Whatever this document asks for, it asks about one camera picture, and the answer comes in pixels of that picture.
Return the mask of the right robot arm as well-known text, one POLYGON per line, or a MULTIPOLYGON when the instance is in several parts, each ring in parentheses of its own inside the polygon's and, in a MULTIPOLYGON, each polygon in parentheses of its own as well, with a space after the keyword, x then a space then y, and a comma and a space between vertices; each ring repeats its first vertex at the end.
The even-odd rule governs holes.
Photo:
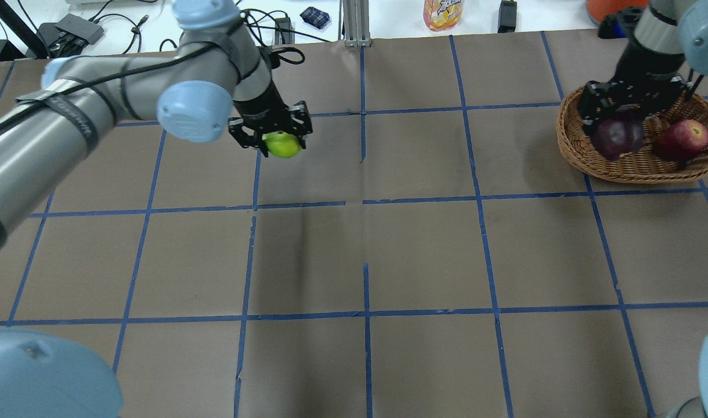
POLYGON ((677 183, 708 174, 708 1, 651 1, 633 22, 616 71, 561 104, 558 143, 585 174, 617 183, 677 183))

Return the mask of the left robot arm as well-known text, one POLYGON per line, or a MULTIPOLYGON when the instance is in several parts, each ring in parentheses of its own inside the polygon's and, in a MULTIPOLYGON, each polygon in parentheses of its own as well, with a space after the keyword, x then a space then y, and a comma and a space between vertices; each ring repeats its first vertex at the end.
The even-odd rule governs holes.
MULTIPOLYGON (((176 138, 208 143, 228 132, 270 154, 264 135, 305 148, 304 101, 285 104, 272 66, 232 1, 173 1, 183 34, 172 59, 74 56, 50 61, 40 90, 0 119, 0 249, 121 121, 156 121, 176 138)), ((117 417, 112 367, 88 347, 0 326, 0 417, 117 417)))

